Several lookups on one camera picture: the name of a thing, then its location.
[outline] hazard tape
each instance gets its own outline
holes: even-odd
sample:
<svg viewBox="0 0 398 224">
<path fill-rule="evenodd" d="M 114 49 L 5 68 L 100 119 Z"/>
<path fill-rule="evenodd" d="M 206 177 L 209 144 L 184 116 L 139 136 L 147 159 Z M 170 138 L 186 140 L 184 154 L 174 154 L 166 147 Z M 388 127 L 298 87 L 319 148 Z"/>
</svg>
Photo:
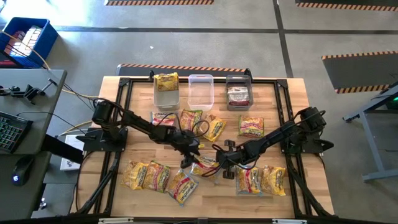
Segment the hazard tape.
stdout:
<svg viewBox="0 0 398 224">
<path fill-rule="evenodd" d="M 381 91 L 388 88 L 390 85 L 374 85 L 374 86 L 357 86 L 357 87 L 349 87 L 349 88 L 338 88 L 335 89 L 335 92 L 338 94 L 342 93 L 361 93 L 365 91 Z"/>
<path fill-rule="evenodd" d="M 106 1 L 106 6 L 171 6 L 171 5 L 209 5 L 214 0 L 129 0 Z"/>
<path fill-rule="evenodd" d="M 328 3 L 313 3 L 313 2 L 300 2 L 296 3 L 296 6 L 315 7 L 315 8 L 324 8 L 324 9 L 356 9 L 356 10 L 398 12 L 398 7 L 395 6 L 364 6 L 364 5 L 354 5 L 354 4 L 328 4 Z"/>
<path fill-rule="evenodd" d="M 374 55 L 386 55 L 386 54 L 398 54 L 398 51 L 390 50 L 385 52 L 369 52 L 369 53 L 355 53 L 355 54 L 341 54 L 341 55 L 324 55 L 322 60 L 329 58 L 345 58 L 345 57 L 360 57 L 360 56 L 374 56 Z"/>
<path fill-rule="evenodd" d="M 213 68 L 213 67 L 196 67 L 196 66 L 178 66 L 178 65 L 142 65 L 142 64 L 120 64 L 120 67 L 128 68 L 166 68 L 181 70 L 201 70 L 201 71 L 218 71 L 218 72 L 244 72 L 245 69 L 240 68 Z"/>
</svg>

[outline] yellow snack bag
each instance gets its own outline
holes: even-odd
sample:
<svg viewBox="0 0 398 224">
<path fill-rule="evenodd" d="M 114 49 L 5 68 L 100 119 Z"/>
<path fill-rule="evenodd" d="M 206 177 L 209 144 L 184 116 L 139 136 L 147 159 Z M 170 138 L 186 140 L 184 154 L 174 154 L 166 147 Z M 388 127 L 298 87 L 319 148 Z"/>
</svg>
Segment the yellow snack bag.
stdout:
<svg viewBox="0 0 398 224">
<path fill-rule="evenodd" d="M 254 167 L 251 170 L 242 169 L 236 166 L 236 191 L 237 194 L 262 195 L 258 181 L 259 169 Z"/>
<path fill-rule="evenodd" d="M 129 161 L 123 172 L 121 185 L 132 190 L 141 190 L 147 173 L 148 164 Z"/>
<path fill-rule="evenodd" d="M 202 177 L 203 174 L 206 174 L 207 172 L 214 170 L 219 166 L 220 163 L 218 163 L 215 159 L 206 157 L 206 156 L 195 156 L 196 159 L 199 162 L 194 162 L 192 164 L 192 168 L 190 173 L 192 175 L 197 175 L 199 177 Z M 217 181 L 218 176 L 221 174 L 221 170 L 217 171 L 215 175 L 211 175 L 209 177 L 202 177 L 206 178 L 208 180 L 213 181 L 214 183 Z"/>
<path fill-rule="evenodd" d="M 164 193 L 169 177 L 170 167 L 151 161 L 142 188 Z"/>
<path fill-rule="evenodd" d="M 201 117 L 201 110 L 183 110 L 181 113 L 180 124 L 183 130 L 190 130 L 197 133 L 200 124 L 195 125 Z"/>
<path fill-rule="evenodd" d="M 171 181 L 166 192 L 182 206 L 196 187 L 198 187 L 198 183 L 185 174 L 184 170 L 180 169 Z"/>
<path fill-rule="evenodd" d="M 264 118 L 239 116 L 239 135 L 259 138 L 264 135 Z"/>
<path fill-rule="evenodd" d="M 274 195 L 285 196 L 284 175 L 285 168 L 264 166 L 262 172 L 261 189 Z"/>
<path fill-rule="evenodd" d="M 209 124 L 202 122 L 198 129 L 198 133 L 203 134 L 208 129 L 207 133 L 203 137 L 211 142 L 215 142 L 218 136 L 220 136 L 224 131 L 226 121 L 223 121 L 212 114 L 206 114 L 205 121 L 209 122 Z"/>
<path fill-rule="evenodd" d="M 158 91 L 178 90 L 177 72 L 154 75 L 154 78 L 156 79 L 156 88 Z"/>
</svg>

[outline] gray container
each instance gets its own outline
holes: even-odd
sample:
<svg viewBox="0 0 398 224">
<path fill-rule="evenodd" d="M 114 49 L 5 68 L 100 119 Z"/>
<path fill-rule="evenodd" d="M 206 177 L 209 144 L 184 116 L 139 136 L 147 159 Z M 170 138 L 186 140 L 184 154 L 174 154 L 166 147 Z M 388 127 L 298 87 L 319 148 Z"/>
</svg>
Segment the gray container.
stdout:
<svg viewBox="0 0 398 224">
<path fill-rule="evenodd" d="M 246 106 L 237 106 L 237 105 L 229 105 L 228 103 L 228 94 L 226 95 L 226 103 L 227 103 L 227 109 L 229 111 L 247 111 L 253 105 L 253 92 L 252 92 L 252 85 L 251 85 L 251 79 L 250 76 L 248 75 L 228 75 L 226 77 L 226 90 L 230 86 L 236 86 L 236 85 L 241 85 L 241 86 L 246 86 L 248 88 L 249 92 L 249 104 Z"/>
<path fill-rule="evenodd" d="M 180 109 L 180 90 L 158 91 L 156 79 L 154 79 L 154 104 L 160 111 Z"/>
</svg>

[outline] blue bin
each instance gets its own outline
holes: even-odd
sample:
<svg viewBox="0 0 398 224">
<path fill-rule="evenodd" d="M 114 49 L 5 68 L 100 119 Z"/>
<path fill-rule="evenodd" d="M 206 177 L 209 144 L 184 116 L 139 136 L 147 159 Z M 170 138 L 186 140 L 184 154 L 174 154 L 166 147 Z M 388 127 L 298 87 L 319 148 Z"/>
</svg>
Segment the blue bin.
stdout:
<svg viewBox="0 0 398 224">
<path fill-rule="evenodd" d="M 10 35 L 14 35 L 19 30 L 26 33 L 32 26 L 43 28 L 39 38 L 36 41 L 36 44 L 33 46 L 33 49 L 39 53 L 40 56 L 46 59 L 58 37 L 57 31 L 55 31 L 55 29 L 51 26 L 48 19 L 14 17 L 8 22 L 3 31 Z M 8 43 L 10 40 L 10 37 L 2 33 L 0 34 L 0 40 L 0 49 L 4 50 L 7 46 L 6 43 Z M 40 68 L 44 63 L 34 52 L 31 52 L 29 55 L 31 60 L 29 60 L 27 57 L 18 55 L 12 56 L 12 58 L 25 67 Z"/>
</svg>

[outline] wooden tabletop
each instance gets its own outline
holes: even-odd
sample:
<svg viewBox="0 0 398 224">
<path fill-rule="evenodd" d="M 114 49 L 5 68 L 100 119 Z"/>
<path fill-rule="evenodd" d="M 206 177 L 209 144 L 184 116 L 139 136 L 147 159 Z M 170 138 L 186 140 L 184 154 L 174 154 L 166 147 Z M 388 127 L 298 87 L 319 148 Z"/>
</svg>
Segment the wooden tabletop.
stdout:
<svg viewBox="0 0 398 224">
<path fill-rule="evenodd" d="M 99 97 L 114 101 L 118 91 L 120 77 L 104 77 Z M 287 79 L 289 84 L 290 99 L 294 113 L 308 107 L 307 92 L 304 81 L 301 78 Z M 223 146 L 224 140 L 235 140 L 236 144 L 241 144 L 249 138 L 238 136 L 238 116 L 240 114 L 257 116 L 264 118 L 264 130 L 267 134 L 278 128 L 279 117 L 275 93 L 272 85 L 254 84 L 253 85 L 254 104 L 249 111 L 228 111 L 226 109 L 225 85 L 215 83 L 215 103 L 210 113 L 224 119 L 227 124 L 225 130 L 218 138 L 216 144 Z M 188 104 L 188 83 L 180 84 L 180 111 Z M 157 111 L 153 104 L 153 84 L 135 83 L 132 88 L 130 110 L 150 120 L 150 112 Z M 212 142 L 201 138 L 201 143 L 205 145 L 200 149 L 201 154 L 215 157 L 215 151 L 211 149 Z M 94 152 L 83 164 L 78 186 L 78 205 L 81 207 L 88 197 L 98 186 L 101 167 L 103 163 L 103 152 Z M 323 205 L 326 211 L 333 213 L 328 184 L 326 181 L 325 170 L 321 160 L 312 154 L 302 155 L 305 175 L 308 188 L 312 191 L 317 200 Z M 185 202 L 184 207 L 180 205 L 168 194 L 162 194 L 151 190 L 130 190 L 120 186 L 121 175 L 126 164 L 132 161 L 149 163 L 155 160 L 158 163 L 171 167 L 171 177 L 180 169 L 182 156 L 174 151 L 171 146 L 160 145 L 152 142 L 148 136 L 129 128 L 129 137 L 126 150 L 122 154 L 118 173 L 115 195 L 112 207 L 113 217 L 213 217 L 213 218 L 293 218 L 294 211 L 292 198 L 289 189 L 289 178 L 285 177 L 284 185 L 286 196 L 275 196 L 264 194 L 262 197 L 252 195 L 236 195 L 235 180 L 220 178 L 220 184 L 196 178 L 199 186 Z M 280 153 L 280 146 L 277 144 L 267 149 L 258 160 L 257 166 L 263 168 L 264 165 L 286 167 L 285 157 Z M 108 187 L 105 189 L 101 211 L 106 204 Z M 300 208 L 304 212 L 302 192 L 297 186 Z"/>
</svg>

